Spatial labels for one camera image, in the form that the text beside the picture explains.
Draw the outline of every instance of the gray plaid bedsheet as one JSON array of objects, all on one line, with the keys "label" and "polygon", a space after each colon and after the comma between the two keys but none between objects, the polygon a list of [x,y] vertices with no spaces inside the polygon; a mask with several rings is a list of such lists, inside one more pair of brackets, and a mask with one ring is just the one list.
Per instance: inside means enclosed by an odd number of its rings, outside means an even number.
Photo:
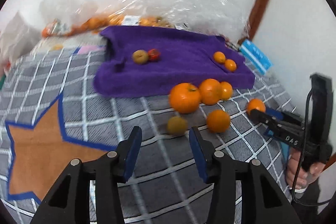
[{"label": "gray plaid bedsheet", "polygon": [[[28,224],[38,204],[33,199],[6,199],[12,154],[4,121],[33,124],[62,91],[65,127],[73,138],[117,145],[129,136],[133,126],[142,128],[143,141],[134,174],[119,188],[126,223],[205,223],[213,185],[206,185],[199,178],[188,135],[167,134],[167,120],[178,115],[170,108],[167,96],[104,98],[92,87],[104,53],[73,52],[74,49],[62,49],[22,58],[11,69],[1,91],[0,196],[17,223]],[[295,107],[276,79],[261,77],[251,63],[246,63],[256,76],[253,89],[235,90],[229,101],[213,106],[201,104],[199,110],[183,116],[189,127],[197,126],[205,139],[233,159],[258,158],[289,197],[280,145],[263,135],[264,125],[253,124],[247,118],[245,107],[255,97],[274,109],[294,112]],[[207,130],[206,115],[214,109],[223,109],[231,116],[231,126],[223,134]],[[241,200],[241,185],[237,181],[236,224],[241,222]],[[90,217],[96,223],[94,181],[90,185]]]}]

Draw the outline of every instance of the metal screw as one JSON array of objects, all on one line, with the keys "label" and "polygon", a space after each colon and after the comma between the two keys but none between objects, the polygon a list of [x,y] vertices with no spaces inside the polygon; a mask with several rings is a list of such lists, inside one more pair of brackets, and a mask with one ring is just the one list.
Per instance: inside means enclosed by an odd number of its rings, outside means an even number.
[{"label": "metal screw", "polygon": [[224,157],[224,153],[223,153],[222,151],[216,151],[216,152],[214,153],[214,155],[215,155],[215,157],[217,157],[217,158]]},{"label": "metal screw", "polygon": [[73,159],[72,161],[70,161],[70,164],[71,164],[72,166],[76,166],[76,165],[78,165],[78,164],[79,164],[79,159]]},{"label": "metal screw", "polygon": [[114,158],[114,157],[117,156],[117,152],[115,152],[115,151],[110,151],[110,152],[107,153],[107,156],[108,156],[109,158]]},{"label": "metal screw", "polygon": [[251,160],[251,163],[255,166],[259,166],[261,164],[260,160],[258,160],[258,159]]}]

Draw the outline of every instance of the checkered cloth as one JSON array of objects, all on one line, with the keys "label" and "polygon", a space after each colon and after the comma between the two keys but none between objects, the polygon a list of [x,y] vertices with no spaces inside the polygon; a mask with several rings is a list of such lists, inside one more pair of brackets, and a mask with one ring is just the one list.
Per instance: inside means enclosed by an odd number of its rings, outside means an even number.
[{"label": "checkered cloth", "polygon": [[[33,199],[8,201],[7,175],[12,161],[10,140],[4,121],[33,124],[55,97],[63,92],[65,128],[68,135],[88,142],[117,145],[127,138],[133,126],[140,126],[143,141],[133,176],[119,187],[126,223],[205,223],[213,185],[199,178],[189,146],[188,134],[167,134],[170,117],[179,115],[168,104],[167,96],[146,98],[103,98],[95,93],[92,81],[103,52],[73,54],[62,49],[21,59],[10,71],[0,96],[0,195],[6,208],[19,224],[31,221],[38,205]],[[286,196],[280,145],[264,136],[262,124],[253,124],[246,116],[246,104],[260,98],[274,109],[294,111],[289,95],[274,78],[256,75],[251,90],[235,90],[232,98],[216,105],[200,104],[199,109],[183,115],[189,126],[197,126],[204,139],[233,159],[258,158],[269,170]],[[222,134],[209,133],[206,116],[223,109],[231,116],[230,128]],[[236,223],[241,222],[241,184],[236,182]],[[90,184],[90,217],[95,215],[95,182]]]}]

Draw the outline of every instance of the black cable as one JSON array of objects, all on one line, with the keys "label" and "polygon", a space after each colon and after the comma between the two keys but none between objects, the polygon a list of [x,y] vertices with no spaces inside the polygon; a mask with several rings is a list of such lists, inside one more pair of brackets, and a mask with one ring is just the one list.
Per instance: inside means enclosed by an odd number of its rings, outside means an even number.
[{"label": "black cable", "polygon": [[302,146],[302,152],[301,152],[301,155],[300,155],[300,159],[299,159],[299,165],[297,166],[297,169],[296,169],[296,172],[295,172],[295,176],[294,176],[294,181],[293,181],[293,188],[292,188],[292,199],[300,204],[300,205],[303,205],[303,206],[308,206],[308,207],[316,207],[316,206],[320,206],[320,205],[325,205],[327,204],[328,202],[330,202],[331,199],[329,200],[326,200],[326,201],[323,201],[323,202],[319,202],[319,203],[315,203],[315,204],[306,204],[306,203],[302,203],[300,202],[296,196],[295,196],[295,186],[296,186],[296,181],[297,181],[297,178],[299,176],[299,172],[300,172],[300,169],[301,169],[301,166],[302,166],[302,162],[303,162],[303,158],[305,156],[305,149],[306,149],[306,141],[307,141],[307,125],[308,125],[308,115],[309,115],[309,102],[310,102],[310,98],[313,94],[313,90],[311,89],[308,93],[308,96],[307,96],[307,100],[306,100],[306,109],[305,109],[305,116],[304,116],[304,133],[303,133],[303,146]]}]

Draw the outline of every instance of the purple fabric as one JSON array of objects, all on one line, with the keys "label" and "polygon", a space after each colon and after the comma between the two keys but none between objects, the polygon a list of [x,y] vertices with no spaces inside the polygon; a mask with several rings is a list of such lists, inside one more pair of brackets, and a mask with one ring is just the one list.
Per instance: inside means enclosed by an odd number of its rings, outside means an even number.
[{"label": "purple fabric", "polygon": [[[96,91],[104,96],[167,95],[177,84],[199,86],[208,78],[229,82],[235,89],[253,87],[254,74],[244,65],[244,57],[228,49],[222,37],[144,26],[111,26],[100,34],[110,40],[115,51],[94,78]],[[138,65],[132,61],[135,51],[153,48],[161,53],[158,62]],[[236,62],[235,72],[214,61],[217,51]]]}]

